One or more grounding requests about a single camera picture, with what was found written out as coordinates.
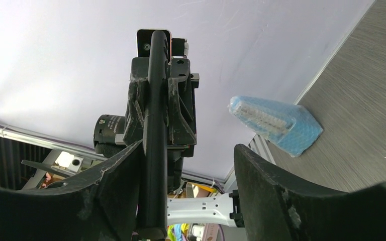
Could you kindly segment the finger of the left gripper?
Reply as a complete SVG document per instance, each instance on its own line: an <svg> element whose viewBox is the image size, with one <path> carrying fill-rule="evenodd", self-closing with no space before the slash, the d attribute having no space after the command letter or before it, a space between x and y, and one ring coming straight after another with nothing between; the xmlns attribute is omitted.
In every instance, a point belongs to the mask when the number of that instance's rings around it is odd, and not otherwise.
<svg viewBox="0 0 386 241"><path fill-rule="evenodd" d="M169 78L167 83L169 143L173 146L193 146L197 143L197 81L191 78Z"/></svg>
<svg viewBox="0 0 386 241"><path fill-rule="evenodd" d="M143 138L144 108L148 85L147 79L132 80L129 84L123 137L123 141L127 146Z"/></svg>

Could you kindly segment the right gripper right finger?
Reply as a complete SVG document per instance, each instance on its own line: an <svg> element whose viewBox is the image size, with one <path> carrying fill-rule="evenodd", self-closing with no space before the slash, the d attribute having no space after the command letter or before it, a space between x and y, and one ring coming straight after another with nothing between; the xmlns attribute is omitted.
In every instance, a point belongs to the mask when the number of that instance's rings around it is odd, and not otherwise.
<svg viewBox="0 0 386 241"><path fill-rule="evenodd" d="M327 188L234 148L248 240L386 240L386 182L358 191Z"/></svg>

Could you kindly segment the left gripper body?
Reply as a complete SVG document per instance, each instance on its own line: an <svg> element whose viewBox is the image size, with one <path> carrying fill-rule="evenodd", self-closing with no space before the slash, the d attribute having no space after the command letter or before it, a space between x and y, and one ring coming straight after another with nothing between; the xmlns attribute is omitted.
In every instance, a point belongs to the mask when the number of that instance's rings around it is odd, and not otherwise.
<svg viewBox="0 0 386 241"><path fill-rule="evenodd" d="M136 57L131 62L130 83L147 81L149 70L149 57ZM199 87L199 75L190 71L190 60L186 58L174 58L167 68L168 80L179 86L181 90Z"/></svg>

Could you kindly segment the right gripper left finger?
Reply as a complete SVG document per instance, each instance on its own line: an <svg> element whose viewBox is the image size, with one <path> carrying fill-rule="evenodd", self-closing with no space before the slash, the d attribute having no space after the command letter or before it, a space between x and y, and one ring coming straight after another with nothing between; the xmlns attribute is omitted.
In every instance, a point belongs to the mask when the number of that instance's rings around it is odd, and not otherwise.
<svg viewBox="0 0 386 241"><path fill-rule="evenodd" d="M130 240L142 157L137 141L45 189L0 188L0 240Z"/></svg>

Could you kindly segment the black remote control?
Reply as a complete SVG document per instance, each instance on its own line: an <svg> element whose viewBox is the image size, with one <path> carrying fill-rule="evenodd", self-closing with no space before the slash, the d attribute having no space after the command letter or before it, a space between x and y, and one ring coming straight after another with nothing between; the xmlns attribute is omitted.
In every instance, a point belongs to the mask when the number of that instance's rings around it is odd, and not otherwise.
<svg viewBox="0 0 386 241"><path fill-rule="evenodd" d="M164 240L167 236L167 149L165 93L167 37L162 30L151 36L147 76L147 100L143 131L144 159L141 163L137 229L141 237Z"/></svg>

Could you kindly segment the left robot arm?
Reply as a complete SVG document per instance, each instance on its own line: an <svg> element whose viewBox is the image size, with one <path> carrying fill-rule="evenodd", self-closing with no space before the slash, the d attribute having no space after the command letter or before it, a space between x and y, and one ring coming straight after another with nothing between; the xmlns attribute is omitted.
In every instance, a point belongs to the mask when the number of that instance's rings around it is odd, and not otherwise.
<svg viewBox="0 0 386 241"><path fill-rule="evenodd" d="M106 114L99 118L93 135L97 154L110 158L135 141L144 139L148 68L147 57L133 59L126 115ZM191 74L189 60L173 59L165 88L168 98L165 122L168 124L169 192L175 191L181 185L184 158L194 155L197 143L195 90L198 86L199 76ZM173 224L191 222L244 226L237 190L206 198L170 198L167 215L168 223Z"/></svg>

